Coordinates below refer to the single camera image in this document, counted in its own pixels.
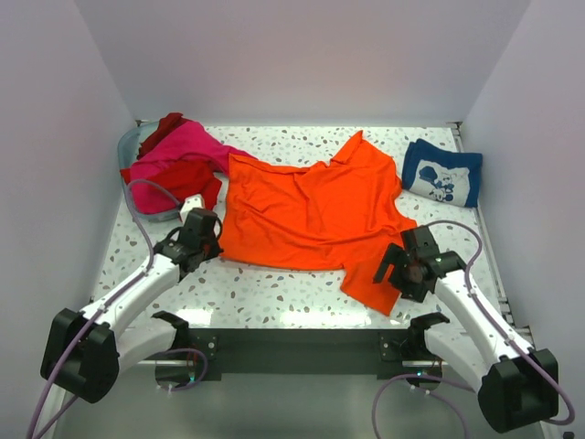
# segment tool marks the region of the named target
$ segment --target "white arm segment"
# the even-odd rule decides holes
[[[126,329],[116,345],[120,353],[120,373],[158,352],[171,348],[176,329],[159,318],[152,318],[146,325]]]
[[[532,348],[532,345],[520,337],[506,323],[479,290],[473,277],[471,278],[471,283],[478,299],[490,313],[490,316],[507,332],[509,337],[514,339],[524,352],[528,353],[528,349]],[[457,316],[463,325],[464,331],[455,330],[453,333],[453,329],[457,328],[454,324],[436,325],[425,331],[427,349],[449,362],[455,371],[468,380],[469,385],[477,391],[481,387],[481,378],[493,364],[500,361],[501,357],[506,356],[514,359],[519,355],[505,343],[504,338],[494,329],[471,298],[465,287],[463,270],[448,273],[445,278],[437,280],[435,294]],[[443,337],[441,335],[443,331],[452,331],[453,336]],[[475,346],[475,352],[479,351],[480,356],[471,354],[471,348],[468,346],[469,341]]]
[[[138,273],[146,268],[147,260],[140,267],[127,277],[121,284],[110,291],[107,295],[94,303],[85,306],[83,311],[86,316],[92,316],[110,297],[120,290],[125,284],[133,279]],[[154,265],[148,274],[132,286],[126,293],[110,305],[107,312],[102,314],[96,323],[107,322],[110,328],[120,337],[124,329],[138,317],[140,313],[149,306],[156,297],[175,286],[179,282],[179,267],[161,255],[154,256]]]

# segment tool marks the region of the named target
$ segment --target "white wall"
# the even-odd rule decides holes
[[[76,0],[135,118],[431,124],[471,109],[529,0]]]
[[[513,312],[560,363],[585,433],[585,3],[533,0],[463,125]]]
[[[22,438],[52,317],[90,296],[132,127],[72,0],[0,5],[0,437]]]

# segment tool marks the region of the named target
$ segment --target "cartoon print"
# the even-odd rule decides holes
[[[431,183],[434,189],[429,193],[437,201],[453,201],[453,175],[441,173],[441,178],[437,175],[431,166],[425,166],[419,171],[419,177],[428,183]]]

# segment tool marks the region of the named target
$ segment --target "orange cloth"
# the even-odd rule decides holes
[[[341,289],[388,315],[399,292],[374,274],[399,233],[416,227],[394,200],[394,160],[355,134],[331,159],[310,167],[229,157],[226,259],[295,270],[345,269]]]

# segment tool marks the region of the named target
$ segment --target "gray basket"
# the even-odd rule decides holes
[[[126,169],[136,161],[136,157],[138,156],[138,149],[140,148],[140,142],[144,139],[143,134],[153,132],[157,126],[158,122],[144,123],[140,126],[137,126],[136,128],[133,128],[128,133],[122,136],[122,139],[120,139],[120,142],[118,142],[118,165],[120,166],[120,169]],[[136,209],[136,205],[134,204],[132,192],[128,190],[128,187],[124,179],[121,178],[121,180],[123,193],[126,198],[126,203],[134,207],[134,209],[138,212],[138,216],[140,218],[153,222],[175,220],[176,218],[178,218],[179,208],[148,215],[140,213]]]

